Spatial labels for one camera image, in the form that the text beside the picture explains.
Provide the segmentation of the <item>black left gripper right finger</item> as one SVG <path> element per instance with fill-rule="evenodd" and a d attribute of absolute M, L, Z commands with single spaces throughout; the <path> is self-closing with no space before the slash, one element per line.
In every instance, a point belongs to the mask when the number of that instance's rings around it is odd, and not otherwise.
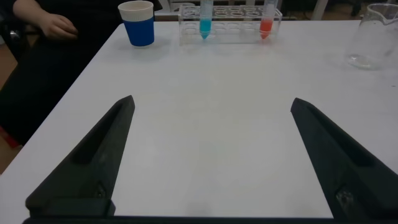
<path fill-rule="evenodd" d="M 290 112 L 335 220 L 397 221 L 397 174 L 311 103 Z"/>

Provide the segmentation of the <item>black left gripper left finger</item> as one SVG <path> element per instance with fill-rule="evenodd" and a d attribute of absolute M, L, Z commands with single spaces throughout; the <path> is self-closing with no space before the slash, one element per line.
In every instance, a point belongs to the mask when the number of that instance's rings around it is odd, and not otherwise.
<path fill-rule="evenodd" d="M 124 97 L 106 112 L 27 197 L 32 218 L 108 217 L 135 104 Z"/>

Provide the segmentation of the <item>seated man's right hand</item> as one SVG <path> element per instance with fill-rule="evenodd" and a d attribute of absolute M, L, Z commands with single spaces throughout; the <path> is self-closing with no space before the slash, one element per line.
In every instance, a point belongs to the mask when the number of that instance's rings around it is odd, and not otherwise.
<path fill-rule="evenodd" d="M 38 25 L 48 39 L 73 40 L 78 37 L 78 30 L 73 23 L 58 14 L 45 13 L 40 16 Z"/>

